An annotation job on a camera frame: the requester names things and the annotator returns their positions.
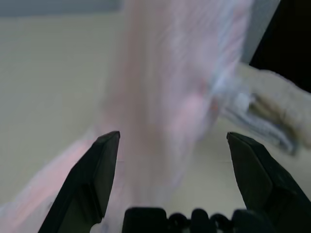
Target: fabric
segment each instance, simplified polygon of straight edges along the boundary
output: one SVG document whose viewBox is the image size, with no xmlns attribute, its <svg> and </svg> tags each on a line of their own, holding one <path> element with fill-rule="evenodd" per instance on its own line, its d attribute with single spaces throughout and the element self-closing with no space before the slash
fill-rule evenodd
<svg viewBox="0 0 311 233">
<path fill-rule="evenodd" d="M 98 124 L 5 207 L 3 232 L 37 232 L 70 168 L 92 139 L 112 130 L 121 132 L 116 178 L 93 232 L 119 232 L 129 206 L 161 206 L 203 126 L 231 95 L 251 3 L 126 0 L 124 41 Z"/>
</svg>

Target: pink towel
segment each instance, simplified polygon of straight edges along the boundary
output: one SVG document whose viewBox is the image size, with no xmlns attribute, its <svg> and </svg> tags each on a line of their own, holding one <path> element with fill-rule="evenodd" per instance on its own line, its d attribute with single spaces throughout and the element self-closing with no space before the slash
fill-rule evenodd
<svg viewBox="0 0 311 233">
<path fill-rule="evenodd" d="M 129 206 L 161 206 L 202 128 L 230 97 L 252 0 L 126 0 L 124 43 L 99 123 L 44 167 L 1 211 L 1 232 L 36 233 L 72 166 L 100 134 L 121 132 L 106 216 L 117 233 Z"/>
</svg>

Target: pink cloth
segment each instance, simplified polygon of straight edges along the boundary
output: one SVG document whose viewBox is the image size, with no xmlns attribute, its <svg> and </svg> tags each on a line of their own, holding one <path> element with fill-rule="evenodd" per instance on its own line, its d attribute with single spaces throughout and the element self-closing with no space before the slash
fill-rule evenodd
<svg viewBox="0 0 311 233">
<path fill-rule="evenodd" d="M 126 0 L 124 43 L 101 119 L 2 210 L 1 232 L 39 230 L 66 175 L 96 136 L 121 132 L 104 221 L 117 233 L 129 206 L 161 206 L 182 178 L 201 128 L 229 97 L 251 0 Z"/>
</svg>

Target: blurry cloth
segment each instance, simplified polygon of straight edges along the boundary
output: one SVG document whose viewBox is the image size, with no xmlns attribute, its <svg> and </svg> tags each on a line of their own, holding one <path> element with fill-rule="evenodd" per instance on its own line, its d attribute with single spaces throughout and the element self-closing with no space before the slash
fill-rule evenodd
<svg viewBox="0 0 311 233">
<path fill-rule="evenodd" d="M 130 206 L 161 206 L 181 181 L 202 128 L 232 94 L 251 0 L 126 0 L 124 36 L 99 120 L 30 181 L 3 232 L 37 232 L 71 167 L 97 135 L 121 132 L 106 216 L 117 233 Z"/>
</svg>

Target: gray wall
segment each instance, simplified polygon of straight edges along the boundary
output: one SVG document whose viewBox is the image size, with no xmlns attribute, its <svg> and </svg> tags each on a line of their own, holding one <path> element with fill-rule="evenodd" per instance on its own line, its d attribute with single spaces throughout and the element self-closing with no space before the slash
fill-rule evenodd
<svg viewBox="0 0 311 233">
<path fill-rule="evenodd" d="M 248 64 L 251 61 L 279 3 L 280 0 L 254 1 L 242 62 Z"/>
<path fill-rule="evenodd" d="M 121 0 L 0 0 L 0 17 L 95 13 L 117 10 Z"/>
</svg>

